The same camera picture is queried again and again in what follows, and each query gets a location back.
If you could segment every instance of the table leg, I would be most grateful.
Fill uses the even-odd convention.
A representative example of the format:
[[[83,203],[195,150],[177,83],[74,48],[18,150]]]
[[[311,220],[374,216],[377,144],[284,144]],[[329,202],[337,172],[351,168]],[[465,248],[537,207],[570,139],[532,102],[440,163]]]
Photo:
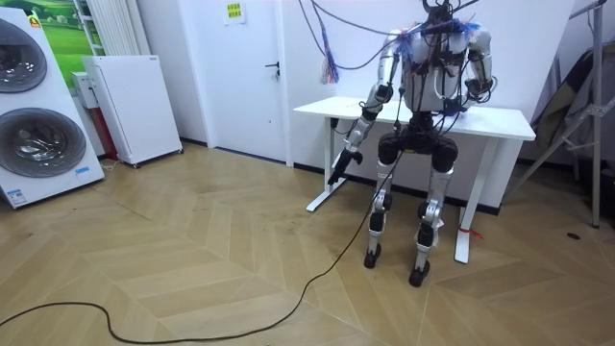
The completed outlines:
[[[472,191],[470,192],[470,198],[468,199],[468,205],[466,208],[460,210],[459,229],[457,230],[457,244],[455,247],[455,260],[461,263],[467,263],[470,258],[470,228],[472,226],[472,219],[477,210],[480,196],[482,195],[482,187],[489,174],[491,168],[491,162],[498,147],[498,139],[490,137],[487,139],[484,151],[482,152],[482,159],[480,159],[479,172],[477,178],[474,180]]]
[[[330,117],[325,118],[325,191],[320,194],[315,200],[313,200],[306,208],[307,211],[315,211],[344,183],[346,178],[340,178],[339,181],[333,186],[327,184],[329,177],[331,176],[333,160],[335,159],[333,152],[335,150],[335,137],[333,128],[331,127],[332,119]]]

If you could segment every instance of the robot leg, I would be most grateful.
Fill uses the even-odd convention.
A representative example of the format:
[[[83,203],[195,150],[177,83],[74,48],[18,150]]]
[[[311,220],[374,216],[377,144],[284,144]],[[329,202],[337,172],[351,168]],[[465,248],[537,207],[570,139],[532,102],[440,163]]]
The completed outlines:
[[[419,287],[430,271],[430,262],[427,260],[431,246],[437,242],[438,229],[442,226],[441,211],[449,181],[453,176],[455,160],[457,158],[455,143],[445,137],[437,140],[431,156],[430,192],[427,201],[419,208],[418,235],[416,238],[417,256],[414,270],[409,282]]]
[[[378,181],[372,213],[369,219],[369,243],[363,265],[372,269],[381,254],[379,239],[384,232],[386,214],[391,210],[393,195],[391,184],[393,182],[393,168],[399,154],[399,139],[395,134],[387,134],[381,138],[379,145]]]

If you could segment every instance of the washing machine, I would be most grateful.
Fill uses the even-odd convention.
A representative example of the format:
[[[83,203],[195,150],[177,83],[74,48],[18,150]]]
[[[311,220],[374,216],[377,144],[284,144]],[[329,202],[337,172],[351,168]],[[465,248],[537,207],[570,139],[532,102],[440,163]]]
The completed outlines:
[[[103,177],[39,22],[0,7],[0,195],[18,208]]]

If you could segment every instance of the washing machine door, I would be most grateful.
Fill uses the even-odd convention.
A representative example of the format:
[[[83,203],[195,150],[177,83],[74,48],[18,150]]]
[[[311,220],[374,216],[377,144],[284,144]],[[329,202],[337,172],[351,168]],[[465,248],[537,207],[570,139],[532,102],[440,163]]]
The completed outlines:
[[[0,19],[0,93],[30,90],[47,73],[45,55],[30,35]]]
[[[56,111],[18,109],[0,115],[0,166],[32,178],[60,175],[86,153],[86,137]]]

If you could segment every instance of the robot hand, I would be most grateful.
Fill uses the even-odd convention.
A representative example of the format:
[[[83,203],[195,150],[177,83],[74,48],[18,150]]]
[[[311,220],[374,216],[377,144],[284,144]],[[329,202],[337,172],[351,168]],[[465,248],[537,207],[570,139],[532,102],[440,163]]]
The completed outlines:
[[[357,164],[361,164],[363,162],[363,155],[360,152],[352,152],[344,148],[333,163],[333,174],[331,174],[327,184],[333,185],[337,183],[339,178],[346,172],[346,167],[348,167],[351,160],[355,160]]]

